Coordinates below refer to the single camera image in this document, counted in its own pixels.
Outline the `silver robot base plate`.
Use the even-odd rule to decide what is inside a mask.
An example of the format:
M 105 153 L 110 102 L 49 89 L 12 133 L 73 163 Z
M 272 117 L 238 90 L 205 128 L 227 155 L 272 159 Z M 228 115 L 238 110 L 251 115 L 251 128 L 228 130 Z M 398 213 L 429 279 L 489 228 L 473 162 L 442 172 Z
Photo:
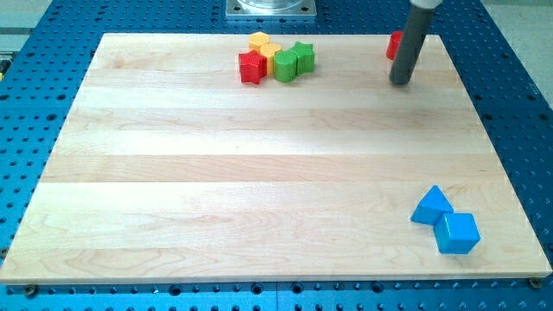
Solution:
M 317 16 L 315 0 L 226 0 L 226 16 L 247 18 L 312 18 Z

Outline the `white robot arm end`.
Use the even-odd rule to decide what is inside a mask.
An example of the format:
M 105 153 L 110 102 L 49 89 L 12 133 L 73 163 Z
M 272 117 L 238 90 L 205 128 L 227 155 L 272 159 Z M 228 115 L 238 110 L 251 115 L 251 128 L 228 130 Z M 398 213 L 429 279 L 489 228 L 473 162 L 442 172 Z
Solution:
M 442 0 L 410 0 L 410 3 L 420 9 L 434 10 L 442 3 Z

